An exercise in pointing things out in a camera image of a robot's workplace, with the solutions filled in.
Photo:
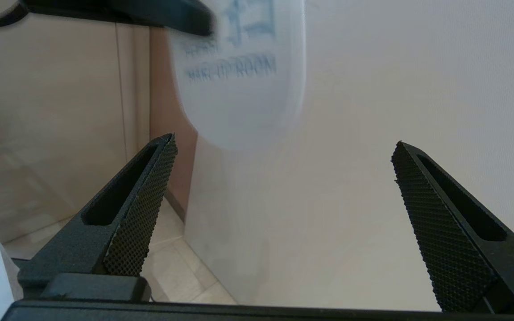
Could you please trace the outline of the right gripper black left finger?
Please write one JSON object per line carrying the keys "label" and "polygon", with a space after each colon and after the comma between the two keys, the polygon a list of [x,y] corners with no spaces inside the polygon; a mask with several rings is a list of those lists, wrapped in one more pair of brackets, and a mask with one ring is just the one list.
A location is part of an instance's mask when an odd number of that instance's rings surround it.
{"label": "right gripper black left finger", "polygon": [[22,288],[61,273],[139,276],[177,153],[174,134],[151,140],[20,267]]}

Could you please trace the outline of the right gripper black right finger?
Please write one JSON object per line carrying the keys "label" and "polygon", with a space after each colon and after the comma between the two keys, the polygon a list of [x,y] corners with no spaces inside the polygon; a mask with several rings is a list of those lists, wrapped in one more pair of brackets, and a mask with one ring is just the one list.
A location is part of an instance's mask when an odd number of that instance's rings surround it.
{"label": "right gripper black right finger", "polygon": [[514,313],[514,232],[419,148],[391,162],[441,310]]}

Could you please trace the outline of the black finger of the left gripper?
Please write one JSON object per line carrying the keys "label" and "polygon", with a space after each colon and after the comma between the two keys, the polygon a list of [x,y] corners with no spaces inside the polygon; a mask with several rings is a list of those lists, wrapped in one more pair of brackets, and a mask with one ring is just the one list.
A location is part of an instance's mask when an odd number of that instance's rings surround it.
{"label": "black finger of the left gripper", "polygon": [[21,0],[30,13],[148,27],[202,37],[213,34],[212,11],[199,0]]}

